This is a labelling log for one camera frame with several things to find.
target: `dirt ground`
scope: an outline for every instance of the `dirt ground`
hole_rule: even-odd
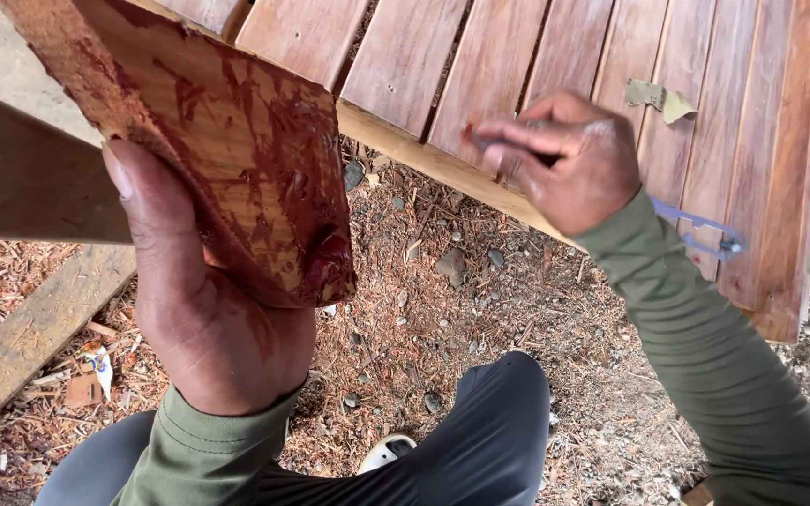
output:
[[[312,380],[292,413],[283,466],[351,476],[384,434],[420,441],[432,431],[467,368],[520,348],[543,365],[555,394],[541,502],[669,504],[705,476],[695,433],[591,259],[352,141],[345,153],[378,177],[349,193],[359,290],[318,310]],[[466,257],[457,289],[434,271],[453,247]],[[72,250],[0,242],[0,320]],[[113,335],[84,329],[39,372],[78,374],[73,354],[102,342],[115,366],[109,402],[69,409],[65,382],[55,380],[26,387],[3,409],[0,504],[30,504],[89,434],[157,406],[167,378],[134,324],[134,302],[132,283],[94,318]],[[810,400],[810,323],[797,346],[777,351]],[[354,409],[343,403],[352,394]],[[431,413],[426,394],[443,408]]]

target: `shoe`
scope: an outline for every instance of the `shoe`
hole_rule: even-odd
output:
[[[365,460],[358,467],[357,474],[363,475],[368,471],[386,466],[393,460],[398,460],[411,452],[417,445],[418,443],[404,434],[389,434],[367,452]]]

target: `left hand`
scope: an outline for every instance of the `left hand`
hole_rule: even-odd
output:
[[[186,401],[214,415],[253,414],[294,391],[314,352],[313,309],[247,298],[205,264],[189,192],[129,141],[103,147],[136,246],[136,320]]]

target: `wood grain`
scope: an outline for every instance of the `wood grain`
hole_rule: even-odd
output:
[[[748,238],[749,251],[721,264],[717,275],[721,293],[750,310],[755,309],[758,298],[762,225],[771,184],[793,3],[761,0],[758,6],[726,213],[726,224]]]
[[[369,112],[340,100],[339,131],[352,139],[395,158],[399,162],[465,193],[516,220],[574,247],[576,243],[558,233],[521,193],[497,185],[482,171],[441,149],[403,138],[399,130]]]
[[[445,81],[429,143],[469,164],[480,163],[462,143],[468,123],[513,118],[524,86],[546,0],[475,0]]]
[[[556,90],[592,95],[596,66],[615,0],[555,0],[549,8],[521,109]]]
[[[810,273],[810,0],[795,0],[752,325],[795,343]]]
[[[382,0],[342,98],[420,137],[467,0]]]
[[[368,0],[258,0],[237,46],[333,89]]]
[[[139,3],[141,0],[130,0]],[[186,19],[218,33],[222,38],[248,9],[248,0],[154,0]]]
[[[630,78],[651,81],[668,0],[616,0],[592,101],[624,114],[638,134],[645,108],[624,98]]]
[[[0,0],[107,137],[191,189],[208,258],[259,302],[354,292],[335,101],[321,86],[122,0]]]
[[[0,324],[0,409],[136,273],[133,247],[86,246]]]
[[[758,0],[721,0],[714,12],[714,35],[699,98],[699,113],[681,209],[723,223],[733,178],[736,141],[740,130],[746,76]],[[693,229],[690,222],[677,224],[682,234],[717,248],[720,231]],[[717,276],[717,258],[691,249],[690,258],[709,281]]]
[[[130,243],[102,151],[1,102],[0,239]]]
[[[705,78],[714,2],[674,0],[665,17],[653,82],[680,92],[691,104],[698,104]],[[695,127],[695,117],[667,124],[658,110],[645,110],[638,149],[643,184],[649,194],[673,206],[681,203]]]

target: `fingernail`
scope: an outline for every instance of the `fingernail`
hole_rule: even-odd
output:
[[[490,176],[499,174],[502,166],[502,157],[505,155],[505,147],[501,144],[493,144],[483,152],[483,171]]]
[[[108,143],[102,143],[102,156],[105,159],[105,168],[108,169],[108,176],[112,178],[114,187],[120,193],[120,200],[129,200],[133,196],[133,181],[127,174],[127,168],[120,163],[114,151],[108,147]]]

